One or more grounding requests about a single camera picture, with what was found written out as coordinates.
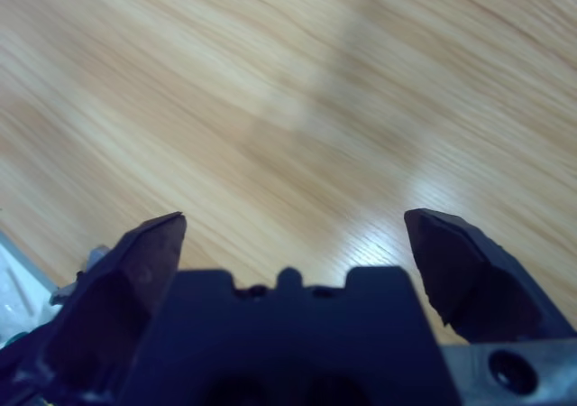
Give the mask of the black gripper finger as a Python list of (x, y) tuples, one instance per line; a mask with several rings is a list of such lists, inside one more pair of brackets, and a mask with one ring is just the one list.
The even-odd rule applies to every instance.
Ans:
[(186, 229), (180, 212), (147, 220), (81, 276), (42, 348), (45, 385), (122, 383), (178, 269)]
[(404, 220), (426, 296), (470, 343), (560, 339), (563, 314), (522, 264), (478, 227), (426, 208)]

